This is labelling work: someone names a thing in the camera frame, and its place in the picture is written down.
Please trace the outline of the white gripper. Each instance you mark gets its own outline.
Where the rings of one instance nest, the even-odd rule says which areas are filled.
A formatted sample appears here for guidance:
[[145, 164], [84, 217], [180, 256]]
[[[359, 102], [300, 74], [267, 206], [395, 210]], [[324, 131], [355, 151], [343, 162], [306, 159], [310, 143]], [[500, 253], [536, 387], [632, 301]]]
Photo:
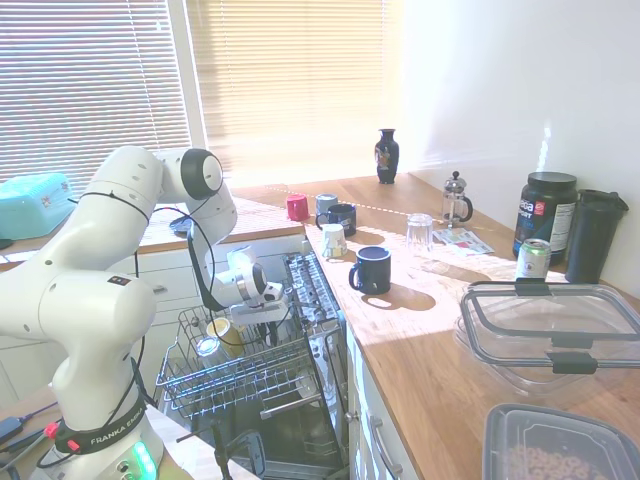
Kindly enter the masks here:
[[237, 325], [256, 325], [259, 343], [266, 344], [266, 325], [269, 328], [269, 345], [277, 346], [279, 341], [276, 322], [285, 319], [289, 312], [288, 304], [283, 300], [268, 301], [259, 306], [239, 304], [230, 307], [231, 319]]

